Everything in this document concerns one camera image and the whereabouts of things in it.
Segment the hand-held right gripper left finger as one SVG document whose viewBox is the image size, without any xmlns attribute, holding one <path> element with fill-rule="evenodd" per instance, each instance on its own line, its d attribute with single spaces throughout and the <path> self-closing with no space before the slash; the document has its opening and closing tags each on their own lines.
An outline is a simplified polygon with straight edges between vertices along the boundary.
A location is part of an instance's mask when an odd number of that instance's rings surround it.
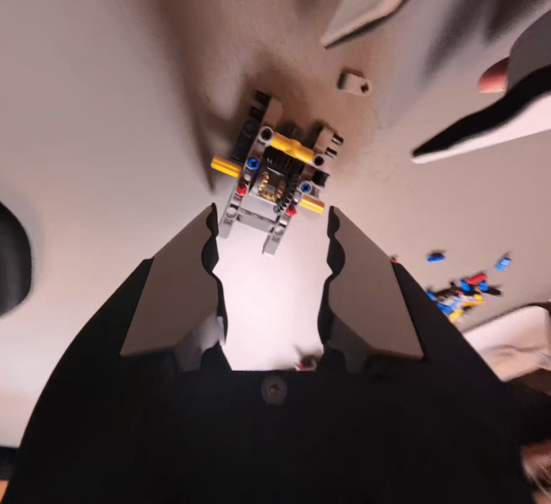
<svg viewBox="0 0 551 504">
<path fill-rule="evenodd" d="M 153 257 L 120 356 L 175 351 L 202 358 L 226 341 L 216 204 L 208 205 Z"/>
</svg>

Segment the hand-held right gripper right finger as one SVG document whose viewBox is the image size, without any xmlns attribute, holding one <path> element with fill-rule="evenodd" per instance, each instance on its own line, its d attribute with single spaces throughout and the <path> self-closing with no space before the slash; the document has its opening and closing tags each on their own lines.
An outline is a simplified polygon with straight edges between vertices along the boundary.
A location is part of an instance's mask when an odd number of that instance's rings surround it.
<svg viewBox="0 0 551 504">
<path fill-rule="evenodd" d="M 329 209 L 318 330 L 319 370 L 361 373 L 372 358 L 422 361 L 424 352 L 389 256 L 339 208 Z"/>
</svg>

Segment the small grey lego connector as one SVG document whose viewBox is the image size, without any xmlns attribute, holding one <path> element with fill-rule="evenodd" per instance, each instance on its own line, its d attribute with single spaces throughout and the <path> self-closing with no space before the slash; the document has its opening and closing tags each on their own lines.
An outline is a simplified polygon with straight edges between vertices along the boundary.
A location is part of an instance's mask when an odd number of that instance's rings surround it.
<svg viewBox="0 0 551 504">
<path fill-rule="evenodd" d="M 366 96 L 371 90 L 371 84 L 364 71 L 349 67 L 341 69 L 336 87 L 341 92 L 355 96 Z"/>
</svg>

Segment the small grey lego differential assembly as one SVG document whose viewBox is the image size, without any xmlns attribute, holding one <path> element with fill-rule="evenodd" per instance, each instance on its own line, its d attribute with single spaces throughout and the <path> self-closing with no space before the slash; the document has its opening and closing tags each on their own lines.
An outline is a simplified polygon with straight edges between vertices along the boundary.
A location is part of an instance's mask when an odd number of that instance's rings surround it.
<svg viewBox="0 0 551 504">
<path fill-rule="evenodd" d="M 211 168 L 235 183 L 219 221 L 227 238 L 243 224 L 266 235 L 263 254 L 274 256 L 300 208 L 321 214 L 332 164 L 344 139 L 324 123 L 302 141 L 296 124 L 283 123 L 283 104 L 255 90 L 230 158 L 214 156 Z"/>
</svg>

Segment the person's left hand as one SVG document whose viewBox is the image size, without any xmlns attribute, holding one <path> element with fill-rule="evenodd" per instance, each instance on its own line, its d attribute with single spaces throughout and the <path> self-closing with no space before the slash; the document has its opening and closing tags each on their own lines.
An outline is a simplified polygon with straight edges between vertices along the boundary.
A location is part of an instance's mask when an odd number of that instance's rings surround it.
<svg viewBox="0 0 551 504">
<path fill-rule="evenodd" d="M 478 91 L 483 94 L 499 94 L 507 91 L 509 57 L 489 67 L 479 78 Z"/>
</svg>

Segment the pile of blue yellow pins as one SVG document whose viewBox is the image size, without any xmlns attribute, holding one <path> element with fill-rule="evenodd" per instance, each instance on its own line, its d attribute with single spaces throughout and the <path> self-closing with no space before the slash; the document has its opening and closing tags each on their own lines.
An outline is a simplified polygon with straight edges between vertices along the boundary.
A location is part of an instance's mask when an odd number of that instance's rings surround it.
<svg viewBox="0 0 551 504">
<path fill-rule="evenodd" d="M 428 287 L 425 292 L 451 324 L 456 324 L 483 305 L 487 297 L 503 295 L 499 285 L 489 283 L 485 271 L 452 280 L 439 290 Z"/>
</svg>

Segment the white book stand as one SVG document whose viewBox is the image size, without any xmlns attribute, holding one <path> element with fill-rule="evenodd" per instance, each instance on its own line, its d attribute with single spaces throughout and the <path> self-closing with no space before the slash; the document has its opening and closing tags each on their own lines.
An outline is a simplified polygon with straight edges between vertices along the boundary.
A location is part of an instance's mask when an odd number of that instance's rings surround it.
<svg viewBox="0 0 551 504">
<path fill-rule="evenodd" d="M 550 302 L 519 308 L 463 336 L 503 382 L 550 372 Z"/>
</svg>

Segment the black mesh office chair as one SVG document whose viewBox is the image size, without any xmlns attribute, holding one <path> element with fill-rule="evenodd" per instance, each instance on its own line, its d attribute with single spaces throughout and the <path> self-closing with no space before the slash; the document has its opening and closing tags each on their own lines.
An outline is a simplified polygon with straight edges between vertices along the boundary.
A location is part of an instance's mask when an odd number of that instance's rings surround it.
<svg viewBox="0 0 551 504">
<path fill-rule="evenodd" d="M 27 232 L 1 204 L 1 316 L 18 307 L 32 286 L 32 253 Z"/>
</svg>

